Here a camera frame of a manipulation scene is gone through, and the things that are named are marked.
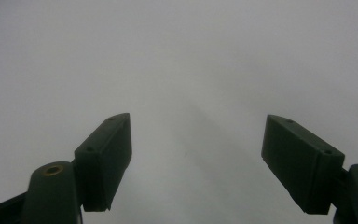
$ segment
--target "white background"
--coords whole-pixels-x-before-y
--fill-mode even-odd
[[[0,0],[0,202],[122,112],[133,158],[85,223],[331,223],[260,152],[276,114],[358,163],[358,1]]]

